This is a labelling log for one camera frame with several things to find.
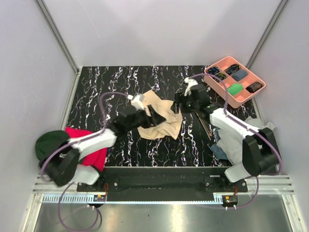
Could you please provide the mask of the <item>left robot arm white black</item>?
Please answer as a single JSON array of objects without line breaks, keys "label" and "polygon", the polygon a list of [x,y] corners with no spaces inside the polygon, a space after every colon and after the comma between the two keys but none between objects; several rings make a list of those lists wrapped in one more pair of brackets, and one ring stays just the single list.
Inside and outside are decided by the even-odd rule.
[{"label": "left robot arm white black", "polygon": [[56,151],[40,162],[41,175],[47,174],[58,187],[78,182],[87,184],[93,191],[104,187],[101,171],[93,165],[82,165],[80,160],[103,148],[114,146],[119,136],[142,127],[156,127],[166,121],[151,105],[132,114],[119,114],[107,128],[61,143]]}]

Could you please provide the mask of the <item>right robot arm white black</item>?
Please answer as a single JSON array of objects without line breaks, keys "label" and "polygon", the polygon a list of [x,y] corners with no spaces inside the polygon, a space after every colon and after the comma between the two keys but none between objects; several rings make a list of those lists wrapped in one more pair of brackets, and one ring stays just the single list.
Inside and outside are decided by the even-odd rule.
[{"label": "right robot arm white black", "polygon": [[225,170],[219,179],[223,191],[231,191],[237,181],[257,177],[281,161],[277,142],[270,128],[260,129],[230,114],[217,103],[211,103],[203,85],[187,87],[184,92],[174,95],[171,106],[174,113],[196,113],[207,123],[222,129],[242,145],[241,161]]}]

